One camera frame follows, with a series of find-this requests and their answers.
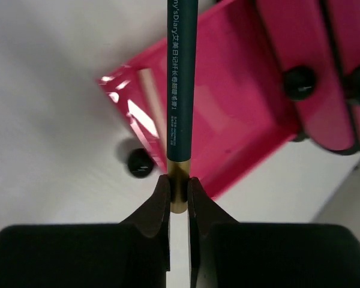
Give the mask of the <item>pink concealer stick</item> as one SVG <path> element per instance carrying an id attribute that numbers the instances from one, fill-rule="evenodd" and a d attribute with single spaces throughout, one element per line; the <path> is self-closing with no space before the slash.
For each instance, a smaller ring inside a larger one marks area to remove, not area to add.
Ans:
<path id="1" fill-rule="evenodd" d="M 164 113 L 162 101 L 160 100 L 160 95 L 157 91 L 155 85 L 155 79 L 151 69 L 145 68 L 137 72 L 139 76 L 140 85 L 143 89 L 143 94 L 148 106 L 152 113 L 154 127 L 156 128 L 158 140 L 160 141 L 161 151 L 163 152 L 164 159 L 161 160 L 158 157 L 158 153 L 154 154 L 152 146 L 149 144 L 148 139 L 141 133 L 138 135 L 138 139 L 144 146 L 144 148 L 150 153 L 153 160 L 156 161 L 158 166 L 161 168 L 161 171 L 167 173 L 167 124 L 166 124 L 166 114 Z"/>

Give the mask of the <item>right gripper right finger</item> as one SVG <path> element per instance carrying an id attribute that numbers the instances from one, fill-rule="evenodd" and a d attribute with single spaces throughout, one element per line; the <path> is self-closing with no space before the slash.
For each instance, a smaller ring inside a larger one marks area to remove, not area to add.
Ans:
<path id="1" fill-rule="evenodd" d="M 187 187 L 191 287 L 360 287 L 360 242 L 339 225 L 241 223 Z"/>

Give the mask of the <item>black gold mascara tube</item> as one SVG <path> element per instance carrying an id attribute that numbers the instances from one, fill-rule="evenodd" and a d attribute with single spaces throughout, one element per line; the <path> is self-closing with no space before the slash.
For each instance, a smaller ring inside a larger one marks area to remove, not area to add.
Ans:
<path id="1" fill-rule="evenodd" d="M 187 210 L 196 67 L 198 1 L 167 2 L 167 175 L 170 208 Z"/>

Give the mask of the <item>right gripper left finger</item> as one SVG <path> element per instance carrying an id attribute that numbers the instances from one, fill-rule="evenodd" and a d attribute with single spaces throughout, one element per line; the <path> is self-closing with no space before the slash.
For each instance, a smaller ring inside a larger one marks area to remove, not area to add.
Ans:
<path id="1" fill-rule="evenodd" d="M 0 287 L 165 287 L 169 180 L 120 223 L 13 225 L 0 231 Z"/>

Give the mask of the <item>pink bottom drawer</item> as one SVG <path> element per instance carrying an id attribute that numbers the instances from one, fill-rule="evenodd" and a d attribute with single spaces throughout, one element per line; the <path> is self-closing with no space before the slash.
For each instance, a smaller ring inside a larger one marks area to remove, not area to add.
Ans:
<path id="1" fill-rule="evenodd" d="M 161 40 L 98 80 L 161 170 L 166 154 L 138 72 L 151 70 L 165 103 L 166 53 Z M 204 12 L 197 26 L 191 175 L 218 197 L 298 130 L 254 2 L 222 1 Z"/>

